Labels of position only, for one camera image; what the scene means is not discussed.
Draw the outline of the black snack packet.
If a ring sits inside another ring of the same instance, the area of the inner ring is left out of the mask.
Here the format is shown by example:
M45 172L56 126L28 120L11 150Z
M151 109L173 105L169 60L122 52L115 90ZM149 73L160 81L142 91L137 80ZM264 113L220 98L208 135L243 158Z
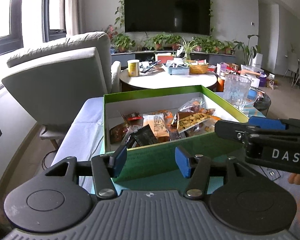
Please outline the black snack packet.
M138 129L136 132L132 133L131 137L139 146L148 146L158 143L158 140L149 125Z

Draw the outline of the round dark side table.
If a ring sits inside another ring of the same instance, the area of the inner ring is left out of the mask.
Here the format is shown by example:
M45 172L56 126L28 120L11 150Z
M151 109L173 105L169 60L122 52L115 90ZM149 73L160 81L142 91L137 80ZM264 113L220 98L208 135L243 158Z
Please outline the round dark side table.
M264 116L267 116L270 106L270 97L264 91L259 90L257 100L254 103L254 107Z

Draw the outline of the glass mug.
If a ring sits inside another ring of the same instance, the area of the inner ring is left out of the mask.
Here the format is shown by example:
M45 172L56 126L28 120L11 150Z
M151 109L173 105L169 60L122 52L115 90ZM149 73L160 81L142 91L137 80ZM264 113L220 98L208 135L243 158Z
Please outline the glass mug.
M246 105L257 101L258 91L251 86L251 80L245 76L228 74L225 76L223 99L240 111Z

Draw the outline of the purple gift bag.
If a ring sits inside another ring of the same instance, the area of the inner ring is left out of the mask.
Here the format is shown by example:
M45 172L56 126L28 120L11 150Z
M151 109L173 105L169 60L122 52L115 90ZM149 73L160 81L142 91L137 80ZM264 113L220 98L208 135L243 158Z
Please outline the purple gift bag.
M259 79L259 87L266 87L266 83L267 83L267 75L266 74L260 74L258 76Z

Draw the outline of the clear cookie packet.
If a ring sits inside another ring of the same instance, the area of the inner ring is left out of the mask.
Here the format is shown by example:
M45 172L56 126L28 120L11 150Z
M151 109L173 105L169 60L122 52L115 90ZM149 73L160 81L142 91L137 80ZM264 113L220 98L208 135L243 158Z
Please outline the clear cookie packet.
M204 113L178 112L177 113L177 131L185 132L194 126L201 124L210 118Z

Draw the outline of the beige biscuit packet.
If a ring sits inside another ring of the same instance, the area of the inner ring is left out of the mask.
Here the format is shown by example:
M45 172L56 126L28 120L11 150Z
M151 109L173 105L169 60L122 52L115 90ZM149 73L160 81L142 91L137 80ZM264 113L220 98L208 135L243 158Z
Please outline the beige biscuit packet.
M170 135L166 128L164 114L144 114L143 126L149 125L158 142L170 141Z

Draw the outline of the wicker basket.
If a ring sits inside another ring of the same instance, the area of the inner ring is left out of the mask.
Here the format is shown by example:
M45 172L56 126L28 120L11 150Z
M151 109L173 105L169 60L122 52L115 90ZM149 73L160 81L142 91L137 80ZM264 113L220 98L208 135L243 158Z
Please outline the wicker basket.
M206 74L208 72L209 65L203 64L190 64L190 74Z

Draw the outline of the blue grey storage tray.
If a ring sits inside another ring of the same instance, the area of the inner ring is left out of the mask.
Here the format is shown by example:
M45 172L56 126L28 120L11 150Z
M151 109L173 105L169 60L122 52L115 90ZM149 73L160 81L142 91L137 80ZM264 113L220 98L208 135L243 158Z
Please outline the blue grey storage tray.
M189 75L190 68L187 65L173 63L167 68L167 72L170 75Z

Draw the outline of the round white coffee table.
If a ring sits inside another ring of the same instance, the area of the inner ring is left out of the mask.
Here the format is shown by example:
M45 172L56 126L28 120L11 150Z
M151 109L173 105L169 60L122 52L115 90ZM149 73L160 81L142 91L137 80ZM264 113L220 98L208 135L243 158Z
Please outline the round white coffee table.
M159 89L201 85L206 88L213 88L217 83L217 76L211 72L207 74L170 75L164 68L159 69L159 72L153 72L148 75L142 74L138 77L130 77L128 75L128 69L122 70L119 75L122 87L129 86L133 89Z

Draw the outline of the spider plant in pot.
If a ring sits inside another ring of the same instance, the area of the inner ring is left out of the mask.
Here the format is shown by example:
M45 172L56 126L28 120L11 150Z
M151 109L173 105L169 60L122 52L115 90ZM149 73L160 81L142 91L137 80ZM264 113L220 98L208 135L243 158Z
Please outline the spider plant in pot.
M185 53L185 60L190 61L190 53L198 46L198 43L195 40L187 41L185 38L182 38L182 40L179 44L179 49Z

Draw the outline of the yellow canister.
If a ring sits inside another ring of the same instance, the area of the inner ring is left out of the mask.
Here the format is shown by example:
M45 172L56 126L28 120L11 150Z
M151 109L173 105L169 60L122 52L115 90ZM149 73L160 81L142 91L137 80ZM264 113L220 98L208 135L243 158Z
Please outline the yellow canister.
M140 61L139 60L128 60L127 61L128 64L128 75L129 77L138 77L139 76L139 64Z

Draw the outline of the red flower decoration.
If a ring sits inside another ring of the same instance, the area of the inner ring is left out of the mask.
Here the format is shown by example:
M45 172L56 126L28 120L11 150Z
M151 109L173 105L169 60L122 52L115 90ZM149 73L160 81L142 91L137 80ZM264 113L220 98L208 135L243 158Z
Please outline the red flower decoration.
M105 31L104 31L107 35L108 35L108 37L109 37L109 39L112 41L114 38L115 38L115 36L118 34L118 32L117 32L117 27L114 27L113 25L108 25L107 27L106 27L106 29L105 29Z

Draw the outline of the black wall television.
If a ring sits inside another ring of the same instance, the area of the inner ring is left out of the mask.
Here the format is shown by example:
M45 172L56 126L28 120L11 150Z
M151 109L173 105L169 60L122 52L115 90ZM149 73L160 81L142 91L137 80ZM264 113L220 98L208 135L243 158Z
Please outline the black wall television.
M125 32L210 34L210 0L124 0Z

